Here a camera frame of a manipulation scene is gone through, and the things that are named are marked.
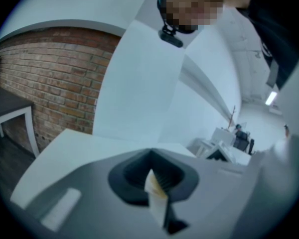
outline fluorescent light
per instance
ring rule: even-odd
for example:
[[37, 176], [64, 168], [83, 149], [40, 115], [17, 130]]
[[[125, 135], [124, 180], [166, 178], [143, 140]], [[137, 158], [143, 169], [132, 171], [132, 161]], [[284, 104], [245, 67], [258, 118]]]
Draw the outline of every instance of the fluorescent light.
[[269, 95], [269, 97], [268, 97], [268, 99], [267, 99], [267, 101], [266, 101], [266, 105], [267, 105], [267, 106], [271, 105], [271, 103], [272, 103], [273, 100], [275, 99], [276, 95], [277, 95], [277, 92], [275, 92], [275, 91], [272, 91], [272, 92], [270, 93], [270, 95]]

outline dark floor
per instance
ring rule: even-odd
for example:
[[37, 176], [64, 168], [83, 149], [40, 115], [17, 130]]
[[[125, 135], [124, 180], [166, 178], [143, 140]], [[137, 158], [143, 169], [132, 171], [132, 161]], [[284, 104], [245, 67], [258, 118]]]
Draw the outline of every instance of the dark floor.
[[0, 193], [10, 196], [21, 176], [34, 161], [34, 155], [22, 150], [6, 136], [0, 137]]

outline brick wall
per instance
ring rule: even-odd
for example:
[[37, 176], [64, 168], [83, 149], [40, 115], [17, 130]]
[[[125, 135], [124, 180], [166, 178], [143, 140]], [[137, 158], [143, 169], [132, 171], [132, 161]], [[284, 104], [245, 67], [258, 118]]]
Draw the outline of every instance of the brick wall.
[[[0, 43], [0, 87], [34, 102], [40, 151], [65, 128], [92, 133], [94, 104], [119, 40], [90, 29], [53, 27]], [[24, 116], [5, 122], [3, 130], [32, 151]]]

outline white ceiling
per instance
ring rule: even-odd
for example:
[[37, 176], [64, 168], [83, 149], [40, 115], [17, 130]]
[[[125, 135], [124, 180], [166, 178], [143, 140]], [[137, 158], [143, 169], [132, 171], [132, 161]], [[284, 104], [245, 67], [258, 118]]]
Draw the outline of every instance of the white ceiling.
[[270, 91], [266, 85], [269, 67], [253, 25], [236, 9], [224, 8], [217, 26], [235, 59], [243, 101], [263, 105]]

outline ceiling light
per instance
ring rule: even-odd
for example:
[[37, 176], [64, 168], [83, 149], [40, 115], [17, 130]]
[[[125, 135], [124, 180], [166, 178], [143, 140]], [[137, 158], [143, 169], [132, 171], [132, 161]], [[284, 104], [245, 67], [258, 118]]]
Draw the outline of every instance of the ceiling light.
[[266, 101], [266, 105], [267, 105], [267, 106], [271, 105], [271, 103], [272, 103], [273, 100], [275, 99], [276, 95], [277, 95], [277, 92], [275, 92], [275, 91], [271, 91], [271, 93], [270, 93], [270, 95], [269, 95], [269, 97], [268, 97], [268, 99], [267, 99], [267, 101]]

